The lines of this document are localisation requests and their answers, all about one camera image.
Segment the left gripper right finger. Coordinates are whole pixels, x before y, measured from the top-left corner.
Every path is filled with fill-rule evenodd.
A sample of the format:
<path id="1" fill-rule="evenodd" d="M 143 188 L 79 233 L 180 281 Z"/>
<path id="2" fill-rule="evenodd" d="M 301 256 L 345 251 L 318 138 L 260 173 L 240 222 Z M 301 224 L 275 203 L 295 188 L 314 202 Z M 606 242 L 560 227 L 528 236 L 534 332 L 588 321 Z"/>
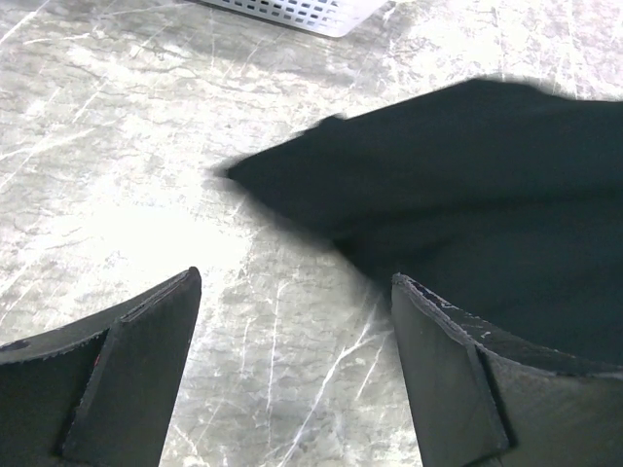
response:
<path id="1" fill-rule="evenodd" d="M 533 344 L 392 279 L 391 316 L 426 466 L 618 466 L 622 370 Z"/>

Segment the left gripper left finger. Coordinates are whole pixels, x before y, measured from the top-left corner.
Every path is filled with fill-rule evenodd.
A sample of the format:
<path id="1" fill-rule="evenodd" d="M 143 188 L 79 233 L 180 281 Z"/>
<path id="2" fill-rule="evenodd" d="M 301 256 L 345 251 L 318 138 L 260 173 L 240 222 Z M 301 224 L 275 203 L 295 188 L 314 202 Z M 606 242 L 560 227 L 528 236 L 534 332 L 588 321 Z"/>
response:
<path id="1" fill-rule="evenodd" d="M 2 465 L 159 465 L 201 296 L 201 275 L 190 268 L 2 345 Z"/>

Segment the black t shirt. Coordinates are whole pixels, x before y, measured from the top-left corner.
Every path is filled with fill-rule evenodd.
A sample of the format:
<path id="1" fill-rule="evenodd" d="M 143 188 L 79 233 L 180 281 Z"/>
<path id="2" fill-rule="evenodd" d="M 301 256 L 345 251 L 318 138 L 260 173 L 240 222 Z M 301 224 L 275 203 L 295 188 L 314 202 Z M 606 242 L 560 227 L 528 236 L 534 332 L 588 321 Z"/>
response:
<path id="1" fill-rule="evenodd" d="M 332 116 L 227 179 L 382 287 L 622 362 L 622 105 L 471 79 Z"/>

